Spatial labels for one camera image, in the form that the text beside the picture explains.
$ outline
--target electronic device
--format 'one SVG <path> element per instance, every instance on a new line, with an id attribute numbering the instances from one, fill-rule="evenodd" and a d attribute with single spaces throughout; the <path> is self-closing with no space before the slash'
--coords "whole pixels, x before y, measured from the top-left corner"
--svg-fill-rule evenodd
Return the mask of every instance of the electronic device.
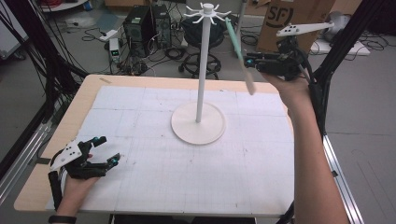
<path id="1" fill-rule="evenodd" d="M 150 6 L 135 5 L 122 25 L 131 55 L 149 56 L 149 41 L 155 36 Z"/>
<path id="2" fill-rule="evenodd" d="M 166 5 L 151 6 L 158 49 L 172 47 L 171 17 Z"/>
<path id="3" fill-rule="evenodd" d="M 117 38 L 110 38 L 108 41 L 108 52 L 110 56 L 110 61 L 118 64 L 120 63 L 120 44 L 119 40 Z"/>

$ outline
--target cardboard box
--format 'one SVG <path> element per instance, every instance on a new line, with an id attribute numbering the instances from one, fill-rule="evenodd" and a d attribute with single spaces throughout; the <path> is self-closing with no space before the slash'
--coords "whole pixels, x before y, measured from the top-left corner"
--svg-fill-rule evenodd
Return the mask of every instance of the cardboard box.
<path id="1" fill-rule="evenodd" d="M 265 14 L 256 50 L 276 52 L 276 32 L 289 23 L 308 24 L 325 22 L 335 0 L 272 0 Z M 308 52 L 318 36 L 317 32 L 298 35 L 299 47 Z"/>
<path id="2" fill-rule="evenodd" d="M 148 6 L 149 0 L 105 0 L 107 7 L 133 7 L 134 5 Z"/>
<path id="3" fill-rule="evenodd" d="M 247 1 L 245 15 L 264 16 L 271 0 L 259 0 L 258 3 Z"/>

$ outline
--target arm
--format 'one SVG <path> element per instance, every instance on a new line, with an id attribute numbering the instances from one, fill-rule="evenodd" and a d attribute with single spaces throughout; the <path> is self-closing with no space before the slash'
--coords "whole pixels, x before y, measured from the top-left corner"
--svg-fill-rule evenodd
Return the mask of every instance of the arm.
<path id="1" fill-rule="evenodd" d="M 349 223 L 324 154 L 304 78 L 284 81 L 262 74 L 279 91 L 294 130 L 294 211 L 296 223 Z"/>
<path id="2" fill-rule="evenodd" d="M 68 175 L 64 184 L 64 197 L 56 211 L 56 216 L 75 217 L 90 189 L 98 179 L 99 177 L 87 180 L 74 179 Z"/>

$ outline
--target white paper sheet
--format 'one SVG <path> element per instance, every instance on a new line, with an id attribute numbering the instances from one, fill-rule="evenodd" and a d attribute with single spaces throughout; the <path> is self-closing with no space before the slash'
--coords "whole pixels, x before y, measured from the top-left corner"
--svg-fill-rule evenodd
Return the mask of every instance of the white paper sheet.
<path id="1" fill-rule="evenodd" d="M 197 91 L 102 87 L 78 139 L 106 136 L 106 143 L 91 150 L 91 162 L 118 152 L 121 159 L 81 209 L 283 214 L 293 201 L 293 139 L 279 96 L 205 91 L 204 102 L 220 109 L 227 127 L 217 142 L 202 147 L 179 140 L 171 128 L 173 111 L 196 100 Z"/>

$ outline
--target round white base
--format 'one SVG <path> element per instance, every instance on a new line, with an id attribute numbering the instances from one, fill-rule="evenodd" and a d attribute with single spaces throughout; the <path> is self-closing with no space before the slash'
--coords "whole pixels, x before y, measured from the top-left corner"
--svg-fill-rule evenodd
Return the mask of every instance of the round white base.
<path id="1" fill-rule="evenodd" d="M 225 131 L 225 118 L 215 106 L 203 103 L 201 122 L 196 122 L 197 103 L 179 106 L 172 115 L 172 129 L 181 140 L 206 145 L 218 140 Z"/>

